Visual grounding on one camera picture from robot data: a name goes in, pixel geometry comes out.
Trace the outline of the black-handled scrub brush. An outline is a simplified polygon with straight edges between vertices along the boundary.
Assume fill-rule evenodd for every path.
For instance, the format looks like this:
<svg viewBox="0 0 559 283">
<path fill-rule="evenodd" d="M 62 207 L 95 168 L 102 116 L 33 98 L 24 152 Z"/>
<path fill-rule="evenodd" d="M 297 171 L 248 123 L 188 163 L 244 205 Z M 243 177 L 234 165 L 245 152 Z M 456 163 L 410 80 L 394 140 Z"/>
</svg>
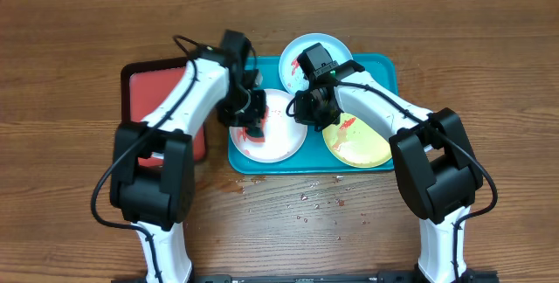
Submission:
<svg viewBox="0 0 559 283">
<path fill-rule="evenodd" d="M 244 128 L 244 138 L 246 141 L 263 143 L 266 141 L 263 127 L 248 127 Z"/>
</svg>

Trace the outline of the white plate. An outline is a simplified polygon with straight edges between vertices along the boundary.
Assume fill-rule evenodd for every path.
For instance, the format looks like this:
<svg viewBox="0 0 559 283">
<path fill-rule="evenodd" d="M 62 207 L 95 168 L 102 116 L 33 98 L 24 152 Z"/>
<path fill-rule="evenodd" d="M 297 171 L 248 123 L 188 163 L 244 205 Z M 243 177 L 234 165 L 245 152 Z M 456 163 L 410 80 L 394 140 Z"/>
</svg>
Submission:
<svg viewBox="0 0 559 283">
<path fill-rule="evenodd" d="M 272 163 L 293 156 L 307 137 L 307 126 L 286 115 L 286 106 L 293 98 L 278 89 L 266 89 L 266 113 L 262 121 L 262 138 L 251 137 L 246 128 L 230 127 L 235 149 L 256 162 Z"/>
</svg>

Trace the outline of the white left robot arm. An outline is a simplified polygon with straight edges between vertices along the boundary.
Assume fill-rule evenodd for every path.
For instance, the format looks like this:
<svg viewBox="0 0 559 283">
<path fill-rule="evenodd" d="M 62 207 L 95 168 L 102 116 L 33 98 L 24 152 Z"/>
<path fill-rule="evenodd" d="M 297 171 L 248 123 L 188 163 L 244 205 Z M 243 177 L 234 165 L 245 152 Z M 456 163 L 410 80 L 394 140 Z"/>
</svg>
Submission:
<svg viewBox="0 0 559 283">
<path fill-rule="evenodd" d="M 228 30 L 217 47 L 194 46 L 184 52 L 183 76 L 164 102 L 142 121 L 117 127 L 113 162 L 100 179 L 110 183 L 110 204 L 124 218 L 110 225 L 133 230 L 141 240 L 146 282 L 188 282 L 192 277 L 183 221 L 195 192 L 193 140 L 211 111 L 226 127 L 264 135 L 261 74 L 245 67 L 256 53 L 249 38 Z"/>
</svg>

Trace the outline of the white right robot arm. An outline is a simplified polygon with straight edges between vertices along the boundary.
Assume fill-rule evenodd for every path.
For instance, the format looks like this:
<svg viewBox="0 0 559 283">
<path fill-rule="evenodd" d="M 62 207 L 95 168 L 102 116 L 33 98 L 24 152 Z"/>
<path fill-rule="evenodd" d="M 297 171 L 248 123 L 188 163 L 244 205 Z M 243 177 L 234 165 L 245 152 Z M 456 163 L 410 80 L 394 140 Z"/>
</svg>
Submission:
<svg viewBox="0 0 559 283">
<path fill-rule="evenodd" d="M 458 115 L 449 108 L 433 113 L 399 98 L 364 66 L 353 59 L 337 63 L 319 43 L 296 61 L 309 87 L 295 94 L 288 115 L 321 132 L 348 113 L 381 135 L 390 145 L 398 190 L 420 220 L 421 279 L 465 282 L 462 224 L 482 173 Z"/>
</svg>

